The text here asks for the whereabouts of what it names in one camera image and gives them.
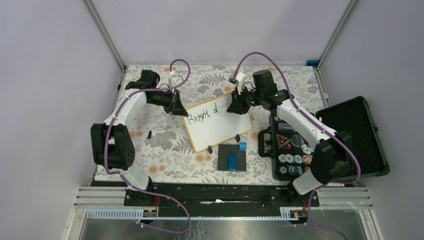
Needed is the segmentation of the yellow framed whiteboard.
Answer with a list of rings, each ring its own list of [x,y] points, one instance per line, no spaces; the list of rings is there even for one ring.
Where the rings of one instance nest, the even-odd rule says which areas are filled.
[[[205,102],[189,107],[187,117],[183,122],[192,148],[196,153],[207,150],[242,135],[253,128],[249,114],[217,112],[227,109],[232,101],[230,93],[215,97]]]

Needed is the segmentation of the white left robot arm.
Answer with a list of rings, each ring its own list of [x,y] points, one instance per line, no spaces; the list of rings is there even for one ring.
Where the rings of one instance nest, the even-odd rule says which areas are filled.
[[[133,165],[136,150],[129,129],[145,105],[162,107],[170,115],[188,116],[177,89],[187,80],[180,75],[176,79],[176,85],[160,88],[160,75],[143,70],[138,80],[127,83],[124,98],[111,115],[90,128],[94,163],[103,166],[107,174],[120,177],[132,191],[137,191],[135,197],[144,206],[154,202],[155,192],[149,188],[151,178]]]

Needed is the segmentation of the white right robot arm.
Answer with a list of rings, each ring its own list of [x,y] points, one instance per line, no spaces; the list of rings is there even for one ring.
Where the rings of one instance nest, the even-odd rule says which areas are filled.
[[[291,205],[301,205],[307,199],[307,193],[354,168],[360,169],[349,149],[352,138],[347,132],[337,132],[326,126],[301,107],[288,89],[279,90],[269,70],[257,71],[252,76],[254,87],[251,90],[243,87],[243,79],[236,73],[229,79],[236,87],[226,111],[243,115],[250,107],[261,106],[294,127],[312,150],[309,170],[289,184],[291,189],[286,198]]]

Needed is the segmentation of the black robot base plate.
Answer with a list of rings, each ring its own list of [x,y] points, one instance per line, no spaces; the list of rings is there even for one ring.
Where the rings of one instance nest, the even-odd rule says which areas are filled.
[[[280,208],[302,210],[309,195],[295,197],[282,185],[159,183],[154,195],[127,189],[126,207],[152,207],[159,217],[277,217]]]

